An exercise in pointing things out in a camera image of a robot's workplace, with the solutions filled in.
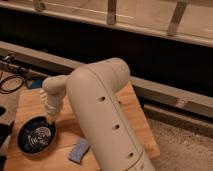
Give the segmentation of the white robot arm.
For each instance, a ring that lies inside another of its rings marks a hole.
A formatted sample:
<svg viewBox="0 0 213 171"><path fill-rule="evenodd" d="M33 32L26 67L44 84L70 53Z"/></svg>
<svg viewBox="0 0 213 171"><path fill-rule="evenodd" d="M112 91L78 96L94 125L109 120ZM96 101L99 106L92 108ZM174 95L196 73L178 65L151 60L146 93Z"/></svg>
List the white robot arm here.
<svg viewBox="0 0 213 171"><path fill-rule="evenodd" d="M129 80L127 63L110 58L42 84L49 120L56 120L67 98L102 171L156 171L116 98Z"/></svg>

